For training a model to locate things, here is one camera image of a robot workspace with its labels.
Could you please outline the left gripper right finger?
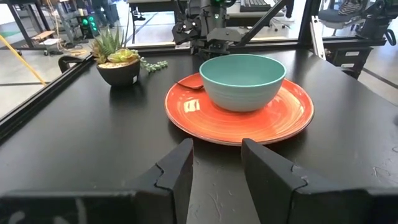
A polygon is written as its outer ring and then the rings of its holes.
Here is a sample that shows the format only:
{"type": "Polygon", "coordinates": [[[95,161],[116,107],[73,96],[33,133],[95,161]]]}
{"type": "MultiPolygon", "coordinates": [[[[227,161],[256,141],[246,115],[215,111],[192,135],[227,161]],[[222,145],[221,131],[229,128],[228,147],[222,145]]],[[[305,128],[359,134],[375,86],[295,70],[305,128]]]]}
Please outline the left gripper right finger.
{"type": "Polygon", "coordinates": [[[295,193],[317,174],[294,164],[252,139],[243,139],[241,159],[261,223],[316,223],[317,211],[295,193]]]}

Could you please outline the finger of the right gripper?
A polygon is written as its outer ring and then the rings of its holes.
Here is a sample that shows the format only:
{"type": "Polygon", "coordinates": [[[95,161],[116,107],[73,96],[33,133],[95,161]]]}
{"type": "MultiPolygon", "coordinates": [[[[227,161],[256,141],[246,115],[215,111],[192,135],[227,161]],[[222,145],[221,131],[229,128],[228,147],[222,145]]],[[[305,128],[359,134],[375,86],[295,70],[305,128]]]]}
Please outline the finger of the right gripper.
{"type": "Polygon", "coordinates": [[[212,47],[211,48],[211,57],[219,57],[219,56],[224,56],[224,55],[229,55],[230,51],[228,50],[227,47],[212,47]]]}
{"type": "Polygon", "coordinates": [[[199,56],[202,60],[208,60],[211,58],[211,53],[207,51],[207,49],[196,48],[196,55],[199,56]]]}

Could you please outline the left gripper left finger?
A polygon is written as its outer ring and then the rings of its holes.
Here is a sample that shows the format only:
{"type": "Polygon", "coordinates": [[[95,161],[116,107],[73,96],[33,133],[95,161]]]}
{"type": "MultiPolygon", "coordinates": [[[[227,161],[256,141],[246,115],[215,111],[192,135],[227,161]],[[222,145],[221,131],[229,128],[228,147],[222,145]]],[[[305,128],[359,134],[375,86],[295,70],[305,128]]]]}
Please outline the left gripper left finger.
{"type": "Polygon", "coordinates": [[[186,224],[193,182],[193,140],[177,147],[140,176],[126,182],[132,191],[124,223],[186,224]]]}

